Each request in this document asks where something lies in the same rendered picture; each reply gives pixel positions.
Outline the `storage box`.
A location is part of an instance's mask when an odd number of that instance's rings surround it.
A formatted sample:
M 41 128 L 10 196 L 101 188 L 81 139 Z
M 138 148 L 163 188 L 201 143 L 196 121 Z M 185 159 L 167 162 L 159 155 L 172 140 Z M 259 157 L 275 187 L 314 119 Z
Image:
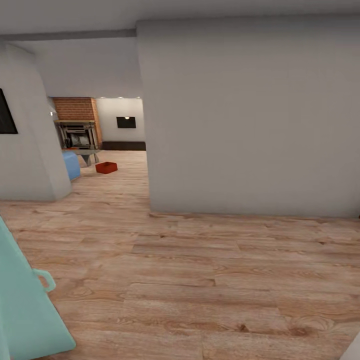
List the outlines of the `storage box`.
M 116 172 L 118 170 L 117 167 L 117 163 L 109 161 L 97 163 L 97 165 L 95 166 L 96 172 L 101 174 L 110 174 Z

